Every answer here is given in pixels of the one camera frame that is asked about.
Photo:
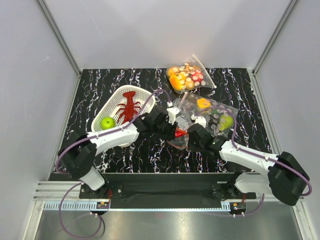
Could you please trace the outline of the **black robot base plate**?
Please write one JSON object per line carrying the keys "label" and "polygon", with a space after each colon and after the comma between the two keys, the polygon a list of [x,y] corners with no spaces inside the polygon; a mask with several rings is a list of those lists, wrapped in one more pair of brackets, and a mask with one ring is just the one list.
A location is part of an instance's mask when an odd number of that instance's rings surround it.
{"label": "black robot base plate", "polygon": [[111,200],[111,208],[146,210],[205,210],[221,206],[222,200],[254,200],[255,193],[243,194],[233,183],[234,173],[104,173],[104,186],[94,191],[86,184],[79,197]]}

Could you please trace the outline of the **red fake chili peppers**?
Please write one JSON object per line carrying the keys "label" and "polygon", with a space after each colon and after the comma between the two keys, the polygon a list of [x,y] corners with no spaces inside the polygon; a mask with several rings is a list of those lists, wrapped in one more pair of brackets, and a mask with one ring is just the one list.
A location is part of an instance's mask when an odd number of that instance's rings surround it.
{"label": "red fake chili peppers", "polygon": [[175,135],[175,138],[181,138],[183,136],[188,136],[188,133],[186,131],[184,131],[183,129],[177,128],[175,130],[174,135]]}

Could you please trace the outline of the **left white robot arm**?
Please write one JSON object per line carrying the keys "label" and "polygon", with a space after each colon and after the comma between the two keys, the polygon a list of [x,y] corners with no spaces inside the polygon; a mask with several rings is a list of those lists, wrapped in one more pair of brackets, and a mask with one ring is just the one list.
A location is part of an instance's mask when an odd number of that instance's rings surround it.
{"label": "left white robot arm", "polygon": [[85,132],[75,136],[75,142],[65,148],[58,161],[65,167],[67,174],[90,188],[97,198],[108,193],[107,180],[94,167],[97,155],[120,145],[132,144],[148,135],[157,135],[170,141],[175,138],[181,113],[178,107],[154,107],[149,113],[135,116],[130,122],[99,132]]}

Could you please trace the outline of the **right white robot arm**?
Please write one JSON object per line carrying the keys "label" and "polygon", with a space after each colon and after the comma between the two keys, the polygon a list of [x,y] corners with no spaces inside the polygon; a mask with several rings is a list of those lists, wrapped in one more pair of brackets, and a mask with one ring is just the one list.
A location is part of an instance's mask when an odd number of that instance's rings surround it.
{"label": "right white robot arm", "polygon": [[244,193],[267,194],[288,206],[295,206],[300,197],[312,192],[308,174],[289,152],[260,152],[226,137],[212,136],[198,123],[192,125],[187,133],[190,150],[207,152],[253,171],[240,173],[227,185],[228,195],[232,198],[239,198]]}

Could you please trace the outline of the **clear red-zip bag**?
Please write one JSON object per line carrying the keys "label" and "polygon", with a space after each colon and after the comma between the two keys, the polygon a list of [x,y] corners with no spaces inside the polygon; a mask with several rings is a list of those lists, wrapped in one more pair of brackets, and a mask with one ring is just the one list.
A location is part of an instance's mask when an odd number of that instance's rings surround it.
{"label": "clear red-zip bag", "polygon": [[[177,98],[173,101],[173,106],[181,109],[181,114],[176,118],[177,129],[181,129],[187,132],[188,128],[194,123],[191,121],[191,116],[198,112],[196,99],[188,95],[186,98]],[[168,143],[178,150],[184,150],[188,148],[189,136],[183,136],[175,138]]]}

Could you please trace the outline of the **green fake apple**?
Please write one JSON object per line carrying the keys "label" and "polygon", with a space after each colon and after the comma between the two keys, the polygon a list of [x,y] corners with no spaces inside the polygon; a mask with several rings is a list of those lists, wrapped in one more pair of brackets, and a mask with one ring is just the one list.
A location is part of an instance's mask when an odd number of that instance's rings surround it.
{"label": "green fake apple", "polygon": [[104,117],[100,121],[100,127],[101,127],[102,130],[108,130],[108,129],[114,128],[115,126],[116,126],[116,122],[110,116]]}

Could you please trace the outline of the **red fake lobster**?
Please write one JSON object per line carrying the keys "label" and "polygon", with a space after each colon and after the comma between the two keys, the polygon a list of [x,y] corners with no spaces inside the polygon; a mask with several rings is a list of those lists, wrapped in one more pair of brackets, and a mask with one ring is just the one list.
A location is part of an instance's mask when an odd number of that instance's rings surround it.
{"label": "red fake lobster", "polygon": [[126,98],[126,103],[120,103],[117,105],[119,107],[116,112],[116,114],[119,114],[117,119],[118,124],[121,120],[122,124],[129,122],[138,114],[138,110],[141,109],[141,103],[139,101],[134,101],[136,91],[132,90],[124,92],[122,96]]}

